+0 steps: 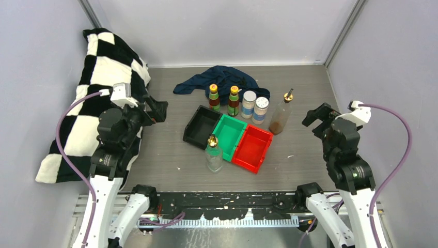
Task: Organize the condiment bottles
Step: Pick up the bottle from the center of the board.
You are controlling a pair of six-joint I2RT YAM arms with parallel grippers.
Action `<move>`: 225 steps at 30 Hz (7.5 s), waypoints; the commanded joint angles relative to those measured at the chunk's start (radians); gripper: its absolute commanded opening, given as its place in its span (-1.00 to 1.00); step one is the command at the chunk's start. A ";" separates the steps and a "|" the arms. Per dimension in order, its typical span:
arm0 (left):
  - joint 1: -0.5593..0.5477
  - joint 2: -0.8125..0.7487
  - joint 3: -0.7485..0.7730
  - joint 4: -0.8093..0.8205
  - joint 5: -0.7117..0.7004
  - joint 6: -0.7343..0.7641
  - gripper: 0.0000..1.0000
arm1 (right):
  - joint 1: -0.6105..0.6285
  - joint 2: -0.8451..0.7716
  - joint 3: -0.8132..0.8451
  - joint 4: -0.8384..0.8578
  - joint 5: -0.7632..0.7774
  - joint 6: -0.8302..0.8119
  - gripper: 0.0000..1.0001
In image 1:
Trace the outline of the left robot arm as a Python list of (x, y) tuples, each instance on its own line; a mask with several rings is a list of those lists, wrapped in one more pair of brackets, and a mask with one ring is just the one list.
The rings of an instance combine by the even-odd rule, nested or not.
[(158, 209), (155, 187), (138, 184), (113, 220), (116, 196), (123, 184), (142, 128), (166, 119), (168, 102), (145, 95), (144, 103), (102, 112), (97, 127), (99, 145), (91, 157), (90, 194), (73, 247), (123, 247), (142, 214)]

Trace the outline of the clear glass cruet gold spout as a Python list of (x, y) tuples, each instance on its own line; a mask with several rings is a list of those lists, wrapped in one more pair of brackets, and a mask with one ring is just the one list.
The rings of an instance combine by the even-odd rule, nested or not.
[(205, 155), (209, 170), (212, 172), (218, 172), (222, 169), (223, 150), (219, 146), (218, 138), (214, 134), (211, 134), (207, 139)]

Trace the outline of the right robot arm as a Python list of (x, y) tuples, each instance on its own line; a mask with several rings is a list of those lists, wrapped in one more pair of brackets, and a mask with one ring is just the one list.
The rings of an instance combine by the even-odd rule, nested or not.
[(370, 165), (358, 155), (358, 131), (371, 117), (368, 107), (353, 101), (350, 112), (340, 114), (323, 103), (307, 112), (302, 125), (322, 123), (312, 130), (322, 141), (323, 159), (329, 177), (344, 202), (350, 219), (348, 227), (329, 204), (321, 187), (313, 182), (299, 185), (295, 206), (301, 212), (310, 211), (330, 238), (334, 247), (387, 247), (382, 224), (372, 200), (375, 181)]

